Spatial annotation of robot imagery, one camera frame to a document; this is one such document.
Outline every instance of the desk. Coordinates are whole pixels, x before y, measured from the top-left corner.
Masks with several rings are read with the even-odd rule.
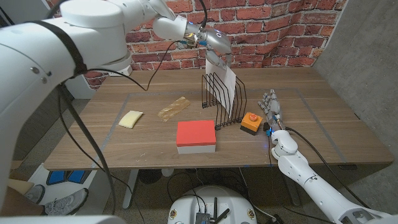
[[[144,85],[153,71],[134,72]],[[81,112],[81,118],[103,149],[110,169],[160,169],[200,167],[269,166],[268,145],[260,131],[252,136],[240,124],[216,132],[216,152],[179,155],[175,145],[178,121],[215,119],[215,108],[201,107],[204,70],[161,70],[148,92],[123,77],[109,77]],[[246,86],[246,111],[264,115],[257,101],[275,89],[286,126],[302,133],[330,164],[388,164],[392,154],[312,68],[251,68],[234,72]],[[157,116],[162,109],[186,97],[191,105],[167,122]],[[144,112],[133,129],[117,125],[128,111]],[[71,133],[90,155],[93,148],[77,124]],[[310,164],[321,164],[317,155],[294,133],[298,149]],[[45,161],[49,170],[92,169],[65,135]]]

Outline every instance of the shoe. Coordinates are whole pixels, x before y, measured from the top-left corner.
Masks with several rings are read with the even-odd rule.
[[[44,212],[47,215],[73,215],[84,205],[87,197],[88,189],[78,190],[67,197],[46,203]]]
[[[34,187],[32,187],[26,194],[25,197],[27,197],[29,200],[31,200],[33,203],[38,204],[40,201],[43,199],[45,192],[45,188],[43,185],[38,184]]]

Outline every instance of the sponge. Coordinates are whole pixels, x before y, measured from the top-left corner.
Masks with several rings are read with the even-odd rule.
[[[139,117],[141,117],[142,112],[130,111],[120,120],[119,125],[125,128],[132,128]]]

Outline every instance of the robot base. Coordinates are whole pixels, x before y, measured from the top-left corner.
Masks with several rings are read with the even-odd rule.
[[[250,202],[237,192],[217,185],[200,186],[195,188],[195,192],[205,201],[206,213],[210,214],[212,220],[214,220],[215,206],[218,216],[227,208],[229,209],[229,213],[218,222],[219,224],[257,224],[256,215]],[[169,212],[168,224],[196,223],[199,211],[198,201],[195,196],[188,196],[193,194],[193,190],[190,190],[185,193],[186,197],[181,197],[173,203]],[[200,210],[204,213],[205,205],[200,198],[198,200]]]

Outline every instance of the black metal file holder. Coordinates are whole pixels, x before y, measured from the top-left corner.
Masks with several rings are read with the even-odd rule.
[[[248,99],[246,97],[244,83],[238,77],[236,77],[235,81],[235,97],[232,104],[231,116],[229,116],[228,110],[226,110],[221,103],[223,101],[224,105],[227,105],[228,102],[228,105],[230,105],[231,102],[229,94],[231,93],[218,75],[216,73],[206,74],[205,76],[202,75],[201,85],[201,107],[217,107],[215,121],[216,130],[220,130],[221,127],[225,127],[233,123],[240,123],[242,121]]]

